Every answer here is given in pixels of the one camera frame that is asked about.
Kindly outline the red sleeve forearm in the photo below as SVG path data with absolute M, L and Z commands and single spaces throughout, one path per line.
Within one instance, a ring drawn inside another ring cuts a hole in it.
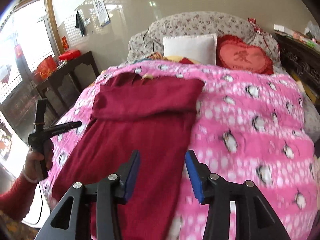
M 36 184 L 27 180 L 24 174 L 4 194 L 1 194 L 1 211 L 11 219 L 21 221 L 30 211 L 35 194 Z

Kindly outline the left hand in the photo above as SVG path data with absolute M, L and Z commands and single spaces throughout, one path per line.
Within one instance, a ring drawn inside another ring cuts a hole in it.
M 27 177 L 27 179 L 32 182 L 39 181 L 39 176 L 37 175 L 36 171 L 36 164 L 40 163 L 42 160 L 45 160 L 46 169 L 49 171 L 53 166 L 53 156 L 54 144 L 50 139 L 44 142 L 44 155 L 29 147 L 29 152 L 26 156 L 23 168 L 24 175 Z

